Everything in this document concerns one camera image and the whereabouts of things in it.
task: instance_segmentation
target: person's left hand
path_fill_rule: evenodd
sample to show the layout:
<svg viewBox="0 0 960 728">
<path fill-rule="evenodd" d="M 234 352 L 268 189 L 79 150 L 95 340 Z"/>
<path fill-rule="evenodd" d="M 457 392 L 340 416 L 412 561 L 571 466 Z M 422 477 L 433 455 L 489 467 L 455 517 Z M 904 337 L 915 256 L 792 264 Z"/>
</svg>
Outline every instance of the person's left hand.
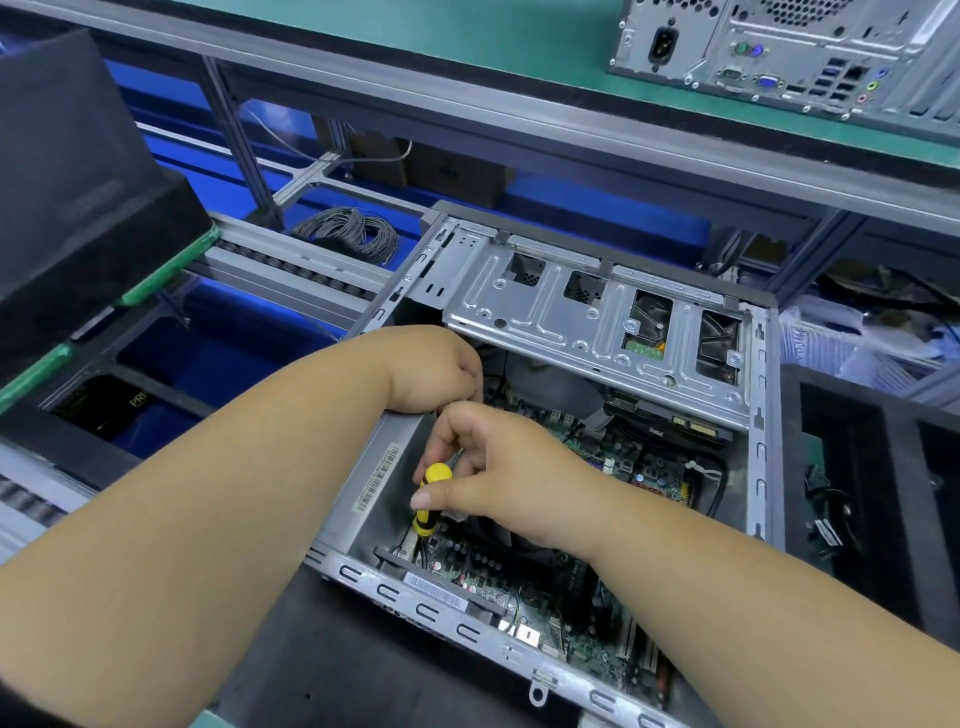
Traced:
<svg viewBox="0 0 960 728">
<path fill-rule="evenodd" d="M 457 400 L 483 401 L 480 356 L 453 331 L 438 326 L 386 327 L 351 341 L 387 366 L 388 409 L 432 412 Z"/>
</svg>

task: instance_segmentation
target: person's right hand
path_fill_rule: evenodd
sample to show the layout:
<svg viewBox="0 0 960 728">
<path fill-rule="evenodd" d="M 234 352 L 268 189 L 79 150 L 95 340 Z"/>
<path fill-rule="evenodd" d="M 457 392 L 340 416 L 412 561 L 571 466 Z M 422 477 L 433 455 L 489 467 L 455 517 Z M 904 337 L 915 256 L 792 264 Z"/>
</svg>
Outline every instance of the person's right hand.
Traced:
<svg viewBox="0 0 960 728">
<path fill-rule="evenodd" d="M 605 502 L 619 483 L 603 476 L 543 427 L 474 402 L 454 402 L 434 425 L 414 473 L 460 448 L 453 479 L 420 488 L 414 510 L 488 516 L 540 546 L 589 561 L 603 530 Z"/>
</svg>

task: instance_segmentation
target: person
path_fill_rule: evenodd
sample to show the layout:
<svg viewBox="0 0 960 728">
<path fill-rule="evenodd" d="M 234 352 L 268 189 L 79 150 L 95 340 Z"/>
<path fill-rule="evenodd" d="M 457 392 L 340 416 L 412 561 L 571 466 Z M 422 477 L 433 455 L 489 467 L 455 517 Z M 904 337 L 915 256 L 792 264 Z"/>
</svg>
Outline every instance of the person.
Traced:
<svg viewBox="0 0 960 728">
<path fill-rule="evenodd" d="M 479 403 L 482 386 L 455 334 L 384 328 L 295 362 L 146 460 L 0 570 L 4 724 L 189 724 L 385 409 L 442 409 L 415 479 L 464 449 L 413 508 L 489 516 L 590 562 L 730 728 L 960 724 L 956 653 L 799 560 L 598 473 Z"/>
</svg>

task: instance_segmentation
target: yellow and black screwdriver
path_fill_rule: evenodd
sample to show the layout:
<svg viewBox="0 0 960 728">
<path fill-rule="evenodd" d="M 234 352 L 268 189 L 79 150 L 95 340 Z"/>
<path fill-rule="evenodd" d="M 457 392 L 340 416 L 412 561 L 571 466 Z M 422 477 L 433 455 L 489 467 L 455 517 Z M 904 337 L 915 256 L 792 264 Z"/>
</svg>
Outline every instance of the yellow and black screwdriver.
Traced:
<svg viewBox="0 0 960 728">
<path fill-rule="evenodd" d="M 428 483 L 436 483 L 438 480 L 449 480 L 452 477 L 453 471 L 446 463 L 434 463 L 423 474 L 420 487 L 422 488 Z M 428 539 L 433 536 L 433 532 L 437 530 L 439 523 L 440 511 L 417 511 L 417 515 L 414 517 L 414 531 L 422 539 Z"/>
</svg>

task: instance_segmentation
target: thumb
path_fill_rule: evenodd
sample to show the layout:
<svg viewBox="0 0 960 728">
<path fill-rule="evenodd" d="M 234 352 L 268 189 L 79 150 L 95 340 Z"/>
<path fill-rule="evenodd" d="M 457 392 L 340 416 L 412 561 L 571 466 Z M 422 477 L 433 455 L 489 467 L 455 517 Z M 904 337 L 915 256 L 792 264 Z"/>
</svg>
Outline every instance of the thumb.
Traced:
<svg viewBox="0 0 960 728">
<path fill-rule="evenodd" d="M 490 477 L 478 473 L 424 485 L 410 498 L 415 511 L 461 511 L 471 516 L 487 516 L 492 499 Z"/>
</svg>

